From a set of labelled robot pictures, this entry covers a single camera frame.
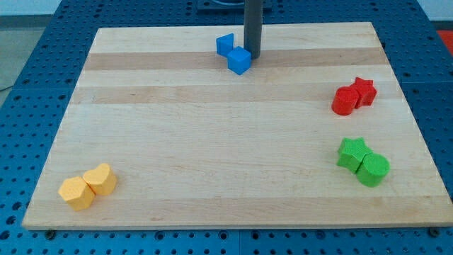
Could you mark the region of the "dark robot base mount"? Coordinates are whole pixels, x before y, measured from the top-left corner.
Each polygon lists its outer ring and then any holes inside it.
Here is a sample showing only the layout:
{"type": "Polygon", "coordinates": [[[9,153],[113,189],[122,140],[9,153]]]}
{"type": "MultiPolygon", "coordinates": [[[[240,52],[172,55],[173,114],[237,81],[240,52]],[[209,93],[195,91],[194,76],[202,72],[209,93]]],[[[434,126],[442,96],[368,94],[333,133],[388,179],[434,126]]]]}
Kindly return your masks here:
{"type": "Polygon", "coordinates": [[[196,0],[197,13],[243,13],[245,0],[196,0]]]}

